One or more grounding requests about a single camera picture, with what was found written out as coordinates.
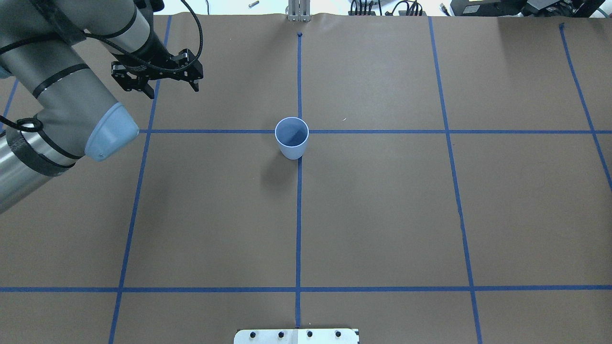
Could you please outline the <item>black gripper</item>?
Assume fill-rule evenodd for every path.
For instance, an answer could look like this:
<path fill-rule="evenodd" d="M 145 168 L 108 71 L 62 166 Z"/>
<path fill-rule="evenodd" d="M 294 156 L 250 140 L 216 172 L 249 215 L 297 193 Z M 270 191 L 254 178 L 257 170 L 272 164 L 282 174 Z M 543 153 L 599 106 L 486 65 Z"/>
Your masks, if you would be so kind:
<path fill-rule="evenodd" d="M 176 81 L 186 81 L 193 91 L 199 91 L 199 81 L 203 79 L 203 66 L 189 49 L 183 49 L 177 56 L 162 58 L 162 65 L 148 62 L 141 65 L 128 66 L 120 61 L 111 63 L 111 76 L 126 92 L 139 91 L 147 98 L 155 99 L 155 90 L 149 81 L 170 78 Z"/>

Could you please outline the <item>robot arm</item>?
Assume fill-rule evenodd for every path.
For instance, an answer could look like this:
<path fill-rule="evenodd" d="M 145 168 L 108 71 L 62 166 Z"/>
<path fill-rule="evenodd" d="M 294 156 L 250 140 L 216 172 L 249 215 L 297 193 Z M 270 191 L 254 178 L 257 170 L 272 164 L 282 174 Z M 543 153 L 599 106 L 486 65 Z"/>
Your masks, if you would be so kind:
<path fill-rule="evenodd" d="M 139 126 L 74 50 L 99 41 L 114 57 L 111 76 L 127 92 L 155 98 L 149 81 L 185 81 L 198 91 L 197 53 L 168 52 L 154 30 L 162 0 L 3 0 L 1 78 L 14 77 L 42 106 L 28 118 L 1 118 L 4 213 L 82 157 L 104 161 L 139 135 Z"/>

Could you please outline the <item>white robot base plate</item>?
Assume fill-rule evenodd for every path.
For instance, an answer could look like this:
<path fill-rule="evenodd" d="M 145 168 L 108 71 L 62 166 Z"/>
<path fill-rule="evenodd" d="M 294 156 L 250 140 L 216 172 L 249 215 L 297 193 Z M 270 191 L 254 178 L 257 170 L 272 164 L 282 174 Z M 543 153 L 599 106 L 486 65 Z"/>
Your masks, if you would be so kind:
<path fill-rule="evenodd" d="M 358 329 L 245 329 L 237 331 L 234 344 L 359 344 Z"/>

